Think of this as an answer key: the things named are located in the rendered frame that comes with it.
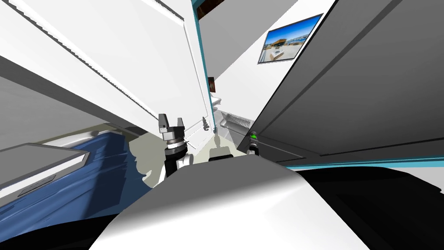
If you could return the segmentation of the grey topped white table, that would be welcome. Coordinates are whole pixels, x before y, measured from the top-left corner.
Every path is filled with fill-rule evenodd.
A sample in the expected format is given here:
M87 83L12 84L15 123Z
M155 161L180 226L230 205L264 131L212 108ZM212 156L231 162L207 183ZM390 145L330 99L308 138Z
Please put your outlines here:
M83 167L88 151L25 143L0 150L0 207Z

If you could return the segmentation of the blue framed wall picture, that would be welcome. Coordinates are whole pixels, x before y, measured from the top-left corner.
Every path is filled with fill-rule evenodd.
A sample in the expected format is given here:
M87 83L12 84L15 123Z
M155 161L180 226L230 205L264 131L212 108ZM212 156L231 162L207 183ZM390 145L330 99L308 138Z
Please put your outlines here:
M269 31L258 64L295 59L322 17L318 14Z

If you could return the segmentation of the blue bed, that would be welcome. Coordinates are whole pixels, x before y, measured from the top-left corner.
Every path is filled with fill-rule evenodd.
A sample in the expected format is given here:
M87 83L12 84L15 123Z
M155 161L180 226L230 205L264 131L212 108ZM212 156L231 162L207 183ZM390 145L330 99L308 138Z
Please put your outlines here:
M0 242L40 228L121 213L150 187L124 135L106 132L76 146L86 164L0 207Z

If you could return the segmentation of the white door leaf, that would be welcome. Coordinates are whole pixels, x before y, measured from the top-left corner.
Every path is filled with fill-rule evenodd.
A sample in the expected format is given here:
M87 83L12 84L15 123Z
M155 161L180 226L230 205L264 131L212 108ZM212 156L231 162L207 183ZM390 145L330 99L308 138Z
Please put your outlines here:
M42 141L100 120L160 137L183 118L189 151L212 137L192 0L0 0L0 143Z

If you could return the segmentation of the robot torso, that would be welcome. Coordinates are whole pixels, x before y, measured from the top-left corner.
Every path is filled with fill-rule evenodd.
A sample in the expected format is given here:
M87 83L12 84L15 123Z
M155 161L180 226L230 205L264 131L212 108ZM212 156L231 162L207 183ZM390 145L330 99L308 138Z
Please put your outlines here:
M89 250L369 250L298 173L256 155L178 169Z

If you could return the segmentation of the grey door leaf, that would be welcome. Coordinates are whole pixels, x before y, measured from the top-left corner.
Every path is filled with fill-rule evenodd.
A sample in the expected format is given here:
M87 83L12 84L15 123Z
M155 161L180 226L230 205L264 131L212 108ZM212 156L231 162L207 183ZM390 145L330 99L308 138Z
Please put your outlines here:
M444 155L444 0L335 0L252 130L284 166Z

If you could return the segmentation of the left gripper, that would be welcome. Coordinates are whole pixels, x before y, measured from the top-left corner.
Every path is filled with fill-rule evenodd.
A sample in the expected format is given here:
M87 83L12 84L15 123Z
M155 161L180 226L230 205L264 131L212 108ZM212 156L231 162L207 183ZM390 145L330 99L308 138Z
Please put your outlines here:
M164 141L183 140L185 137L182 118L177 119L177 126L170 127L166 114L159 114L158 127Z

